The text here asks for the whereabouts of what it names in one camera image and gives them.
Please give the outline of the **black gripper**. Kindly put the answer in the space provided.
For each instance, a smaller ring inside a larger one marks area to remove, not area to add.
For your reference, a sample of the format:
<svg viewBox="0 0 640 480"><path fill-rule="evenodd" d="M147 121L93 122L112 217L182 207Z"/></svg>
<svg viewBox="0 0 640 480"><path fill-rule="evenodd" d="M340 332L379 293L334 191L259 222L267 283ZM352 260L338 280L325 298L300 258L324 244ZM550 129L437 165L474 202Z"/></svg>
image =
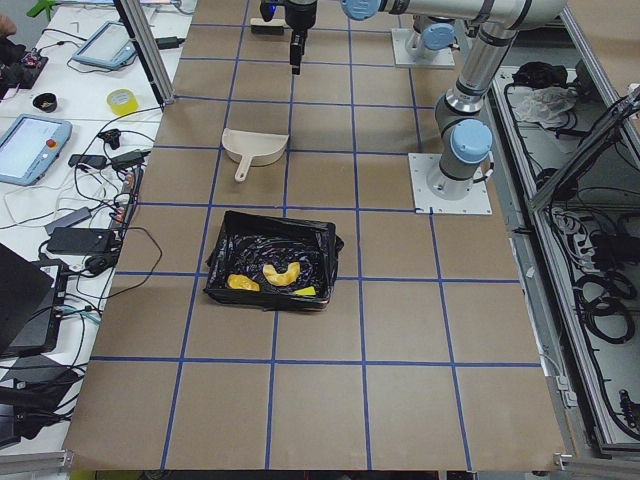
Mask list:
<svg viewBox="0 0 640 480"><path fill-rule="evenodd" d="M285 0L285 21L294 30L289 46L289 63L293 75L299 75L305 53L307 31L316 22L316 0Z"/></svg>

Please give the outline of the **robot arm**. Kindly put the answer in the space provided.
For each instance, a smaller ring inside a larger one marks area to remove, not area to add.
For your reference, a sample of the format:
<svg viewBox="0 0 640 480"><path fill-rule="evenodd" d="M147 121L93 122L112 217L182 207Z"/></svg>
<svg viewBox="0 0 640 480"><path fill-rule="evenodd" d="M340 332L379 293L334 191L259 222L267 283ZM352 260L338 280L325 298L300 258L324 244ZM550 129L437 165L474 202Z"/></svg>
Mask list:
<svg viewBox="0 0 640 480"><path fill-rule="evenodd" d="M440 102L454 119L479 113L484 97L513 40L522 30L539 28L565 8L564 1L342 1L355 21L378 13L468 20L479 26L476 40L456 80Z"/></svg>

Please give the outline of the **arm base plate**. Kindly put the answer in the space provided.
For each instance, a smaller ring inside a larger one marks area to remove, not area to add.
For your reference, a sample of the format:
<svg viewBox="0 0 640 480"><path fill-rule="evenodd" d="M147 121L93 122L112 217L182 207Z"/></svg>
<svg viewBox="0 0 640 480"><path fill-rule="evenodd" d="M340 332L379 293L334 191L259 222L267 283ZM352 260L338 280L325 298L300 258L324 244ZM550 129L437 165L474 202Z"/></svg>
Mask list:
<svg viewBox="0 0 640 480"><path fill-rule="evenodd" d="M417 214L492 214L483 164L467 180L452 180L440 170L440 154L409 153L408 163Z"/></svg>
<svg viewBox="0 0 640 480"><path fill-rule="evenodd" d="M414 29L394 28L391 38L396 67L448 70L455 67L451 48L455 40L452 25L433 24L422 33Z"/></svg>

